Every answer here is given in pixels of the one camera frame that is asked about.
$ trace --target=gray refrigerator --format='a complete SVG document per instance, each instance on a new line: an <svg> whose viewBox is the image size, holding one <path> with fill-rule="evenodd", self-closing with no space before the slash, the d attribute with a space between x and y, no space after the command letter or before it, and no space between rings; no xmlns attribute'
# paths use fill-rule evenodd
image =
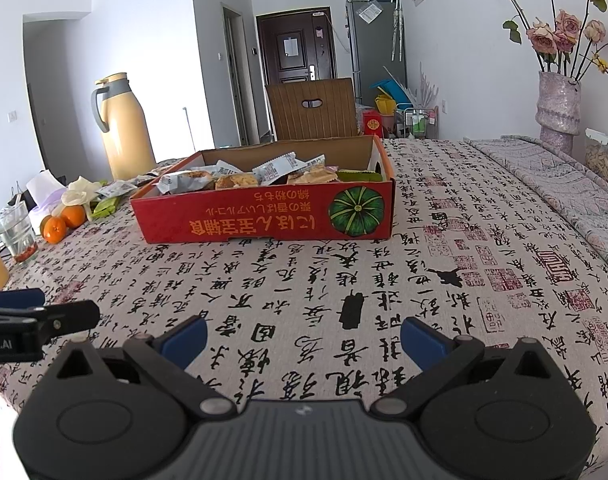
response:
<svg viewBox="0 0 608 480"><path fill-rule="evenodd" d="M390 79L384 66L399 82L407 86L405 45L402 43L402 60L400 61L398 35L395 60L391 61L395 4L380 2L384 10L370 23L366 23L359 15L364 4L368 4L368 2L346 2L351 56L353 57L353 86L358 103L375 107L375 97L381 92L370 86L384 79Z"/></svg>

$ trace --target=cardboard box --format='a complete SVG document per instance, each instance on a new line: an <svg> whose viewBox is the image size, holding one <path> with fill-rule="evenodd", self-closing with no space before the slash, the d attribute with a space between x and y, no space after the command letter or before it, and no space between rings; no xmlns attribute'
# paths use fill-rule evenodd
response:
<svg viewBox="0 0 608 480"><path fill-rule="evenodd" d="M393 170L377 137L284 140L196 153L172 171L215 164L242 171L295 152L300 160L326 156L328 166L375 170L382 182L261 186L162 196L157 180L132 196L135 216L150 244L223 242L231 238L277 240L387 239L395 197Z"/></svg>
<svg viewBox="0 0 608 480"><path fill-rule="evenodd" d="M267 85L266 92L277 140L359 135L350 78Z"/></svg>

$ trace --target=brown door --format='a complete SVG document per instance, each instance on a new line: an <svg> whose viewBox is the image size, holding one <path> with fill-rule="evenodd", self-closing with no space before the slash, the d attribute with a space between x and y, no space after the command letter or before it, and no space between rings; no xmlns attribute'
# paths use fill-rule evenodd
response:
<svg viewBox="0 0 608 480"><path fill-rule="evenodd" d="M310 9L257 18L267 84L335 77L330 9Z"/></svg>

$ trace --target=pink vase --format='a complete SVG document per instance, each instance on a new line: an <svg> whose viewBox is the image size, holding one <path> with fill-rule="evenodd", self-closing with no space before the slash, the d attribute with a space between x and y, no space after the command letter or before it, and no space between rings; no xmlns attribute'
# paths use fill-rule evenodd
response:
<svg viewBox="0 0 608 480"><path fill-rule="evenodd" d="M542 126L540 139L571 155L580 134L582 84L554 72L540 72L540 98L535 120Z"/></svg>

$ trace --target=chair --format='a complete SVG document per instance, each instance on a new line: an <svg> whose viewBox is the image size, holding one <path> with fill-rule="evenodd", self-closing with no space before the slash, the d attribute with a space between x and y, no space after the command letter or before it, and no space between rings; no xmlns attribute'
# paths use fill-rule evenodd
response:
<svg viewBox="0 0 608 480"><path fill-rule="evenodd" d="M359 135L350 78L267 85L266 90L277 140Z"/></svg>

